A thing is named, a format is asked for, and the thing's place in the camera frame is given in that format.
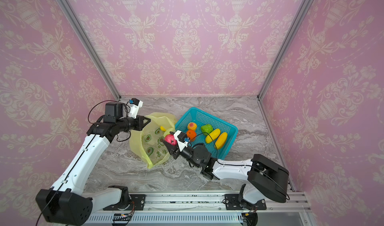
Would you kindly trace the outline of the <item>orange round fruit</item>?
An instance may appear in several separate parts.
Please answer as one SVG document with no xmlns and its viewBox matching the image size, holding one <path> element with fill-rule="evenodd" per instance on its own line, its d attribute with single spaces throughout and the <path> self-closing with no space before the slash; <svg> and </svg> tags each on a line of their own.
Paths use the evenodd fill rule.
<svg viewBox="0 0 384 226">
<path fill-rule="evenodd" d="M 197 136 L 197 133 L 194 130 L 187 131 L 187 137 L 190 139 L 191 142 L 195 140 L 196 136 Z"/>
</svg>

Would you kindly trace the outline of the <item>yellow banana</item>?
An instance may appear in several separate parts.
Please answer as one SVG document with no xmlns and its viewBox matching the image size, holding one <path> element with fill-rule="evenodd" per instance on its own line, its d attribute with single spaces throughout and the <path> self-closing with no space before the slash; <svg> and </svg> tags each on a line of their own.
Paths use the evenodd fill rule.
<svg viewBox="0 0 384 226">
<path fill-rule="evenodd" d="M 220 134 L 221 134 L 220 129 L 213 130 L 212 132 L 208 133 L 208 135 L 206 136 L 205 142 L 207 144 L 212 143 L 214 140 L 216 140 L 220 136 Z"/>
<path fill-rule="evenodd" d="M 227 138 L 228 138 L 227 132 L 223 132 L 222 134 L 220 134 L 220 136 L 217 138 L 215 142 L 215 148 L 217 150 L 220 150 L 226 144 Z"/>
</svg>

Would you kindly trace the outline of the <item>yellow-green plastic bag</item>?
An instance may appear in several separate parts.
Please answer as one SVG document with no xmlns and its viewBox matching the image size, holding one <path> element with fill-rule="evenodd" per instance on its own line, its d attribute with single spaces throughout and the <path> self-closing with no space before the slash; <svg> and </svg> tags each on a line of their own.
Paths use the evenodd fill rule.
<svg viewBox="0 0 384 226">
<path fill-rule="evenodd" d="M 177 117 L 169 113 L 152 113 L 147 115 L 151 122 L 142 131 L 132 131 L 129 139 L 130 149 L 138 156 L 148 169 L 166 162 L 170 154 L 162 142 L 164 132 L 160 126 L 166 129 L 175 128 Z"/>
</svg>

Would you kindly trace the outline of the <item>green fruit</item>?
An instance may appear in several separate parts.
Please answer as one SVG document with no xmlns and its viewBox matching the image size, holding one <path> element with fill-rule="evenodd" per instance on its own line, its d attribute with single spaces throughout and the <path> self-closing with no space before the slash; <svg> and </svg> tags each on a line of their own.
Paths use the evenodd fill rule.
<svg viewBox="0 0 384 226">
<path fill-rule="evenodd" d="M 212 131 L 213 131 L 213 126 L 210 125 L 210 124 L 206 124 L 206 125 L 203 125 L 201 126 L 201 131 L 203 133 L 204 136 L 207 136 L 208 134 L 210 134 Z"/>
</svg>

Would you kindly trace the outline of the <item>yellow-red peach fruit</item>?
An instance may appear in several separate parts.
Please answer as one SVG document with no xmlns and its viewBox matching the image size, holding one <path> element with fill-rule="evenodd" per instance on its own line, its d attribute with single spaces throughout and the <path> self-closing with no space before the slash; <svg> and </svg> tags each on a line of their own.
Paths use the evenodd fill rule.
<svg viewBox="0 0 384 226">
<path fill-rule="evenodd" d="M 197 124 L 194 123 L 194 122 L 190 122 L 190 123 L 188 123 L 187 128 L 188 128 L 188 130 L 196 131 L 196 129 L 197 129 Z"/>
</svg>

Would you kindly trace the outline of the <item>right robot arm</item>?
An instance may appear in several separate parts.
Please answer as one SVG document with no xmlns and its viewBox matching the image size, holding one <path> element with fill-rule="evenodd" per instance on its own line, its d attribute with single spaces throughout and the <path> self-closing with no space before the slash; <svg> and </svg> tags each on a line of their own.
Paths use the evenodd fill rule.
<svg viewBox="0 0 384 226">
<path fill-rule="evenodd" d="M 213 158 L 203 144 L 193 148 L 182 143 L 162 142 L 174 159 L 184 158 L 208 180 L 245 181 L 239 199 L 242 204 L 254 205 L 264 199 L 285 203 L 290 199 L 287 193 L 289 171 L 263 155 L 255 154 L 244 161 L 225 161 Z"/>
</svg>

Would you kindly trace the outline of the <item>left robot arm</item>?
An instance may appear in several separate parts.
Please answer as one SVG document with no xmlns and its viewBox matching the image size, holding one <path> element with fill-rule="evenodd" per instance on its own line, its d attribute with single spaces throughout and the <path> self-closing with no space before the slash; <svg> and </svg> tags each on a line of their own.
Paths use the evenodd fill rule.
<svg viewBox="0 0 384 226">
<path fill-rule="evenodd" d="M 133 205 L 127 187 L 111 186 L 85 194 L 85 184 L 105 149 L 119 133 L 142 131 L 151 119 L 140 116 L 143 102 L 132 98 L 127 103 L 105 101 L 105 113 L 91 124 L 78 153 L 64 173 L 49 189 L 41 189 L 36 202 L 48 223 L 81 226 L 92 213 L 108 207 L 125 210 Z"/>
</svg>

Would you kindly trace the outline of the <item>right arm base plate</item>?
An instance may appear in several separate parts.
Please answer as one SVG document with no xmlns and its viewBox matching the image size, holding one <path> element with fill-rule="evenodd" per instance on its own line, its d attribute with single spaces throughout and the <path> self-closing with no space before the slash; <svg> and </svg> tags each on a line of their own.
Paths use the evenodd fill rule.
<svg viewBox="0 0 384 226">
<path fill-rule="evenodd" d="M 239 194 L 225 194 L 222 203 L 225 204 L 227 211 L 265 211 L 267 209 L 265 200 L 259 200 L 252 204 L 245 201 Z"/>
</svg>

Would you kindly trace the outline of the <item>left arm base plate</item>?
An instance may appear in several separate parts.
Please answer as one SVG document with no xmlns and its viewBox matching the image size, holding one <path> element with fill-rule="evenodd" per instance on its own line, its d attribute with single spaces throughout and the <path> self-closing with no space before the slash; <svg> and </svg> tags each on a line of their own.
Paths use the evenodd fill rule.
<svg viewBox="0 0 384 226">
<path fill-rule="evenodd" d="M 130 195 L 131 199 L 126 205 L 118 206 L 111 205 L 106 208 L 103 208 L 103 211 L 143 211 L 146 200 L 145 194 L 133 194 Z"/>
</svg>

